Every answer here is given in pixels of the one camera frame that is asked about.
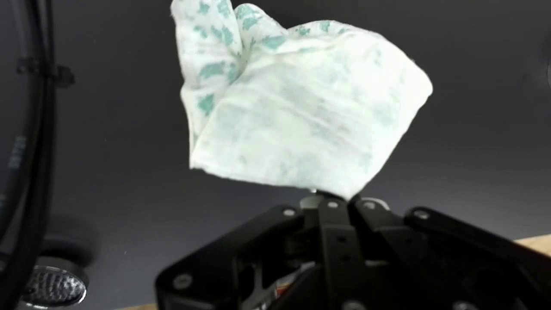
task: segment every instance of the white cloth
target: white cloth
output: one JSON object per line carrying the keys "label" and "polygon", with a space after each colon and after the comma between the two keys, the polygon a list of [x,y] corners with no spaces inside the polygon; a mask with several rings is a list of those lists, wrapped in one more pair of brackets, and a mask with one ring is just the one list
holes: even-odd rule
{"label": "white cloth", "polygon": [[350,199],[432,92],[377,32],[336,20],[284,29],[262,8],[174,0],[190,167]]}

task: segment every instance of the black clamp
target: black clamp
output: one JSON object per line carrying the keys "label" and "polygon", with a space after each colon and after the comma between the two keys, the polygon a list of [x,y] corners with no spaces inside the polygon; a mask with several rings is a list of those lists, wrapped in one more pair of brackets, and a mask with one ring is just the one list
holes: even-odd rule
{"label": "black clamp", "polygon": [[17,74],[43,75],[52,79],[59,87],[74,84],[74,74],[69,67],[52,65],[42,58],[19,58]]}

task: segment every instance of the gray background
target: gray background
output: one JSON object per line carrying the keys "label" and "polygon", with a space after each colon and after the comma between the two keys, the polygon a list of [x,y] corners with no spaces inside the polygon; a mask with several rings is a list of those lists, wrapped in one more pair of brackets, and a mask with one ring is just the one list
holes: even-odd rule
{"label": "gray background", "polygon": [[[100,242],[83,310],[154,301],[162,266],[305,191],[221,180],[186,168],[167,0],[54,0],[61,92],[54,208]],[[324,13],[267,1],[288,25]],[[438,92],[367,187],[398,211],[427,204],[506,237],[551,232],[551,94],[537,53],[548,0],[364,0],[336,18],[384,32]],[[11,6],[0,3],[0,117],[17,103]]]}

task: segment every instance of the cloth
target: cloth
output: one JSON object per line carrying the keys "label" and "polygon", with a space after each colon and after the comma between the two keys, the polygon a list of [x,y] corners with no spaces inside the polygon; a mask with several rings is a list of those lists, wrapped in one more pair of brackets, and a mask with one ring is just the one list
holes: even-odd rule
{"label": "cloth", "polygon": [[432,92],[384,36],[338,20],[284,29],[255,5],[174,0],[190,167],[353,198]]}

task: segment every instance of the wooden surface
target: wooden surface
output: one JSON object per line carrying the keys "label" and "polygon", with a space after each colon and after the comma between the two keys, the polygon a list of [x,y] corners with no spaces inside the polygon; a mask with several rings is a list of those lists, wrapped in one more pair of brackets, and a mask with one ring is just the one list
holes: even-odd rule
{"label": "wooden surface", "polygon": [[[519,242],[551,256],[551,234],[541,235],[541,237],[520,239]],[[141,306],[131,306],[131,308],[123,308],[123,310],[157,310],[157,306],[155,304],[141,304]]]}

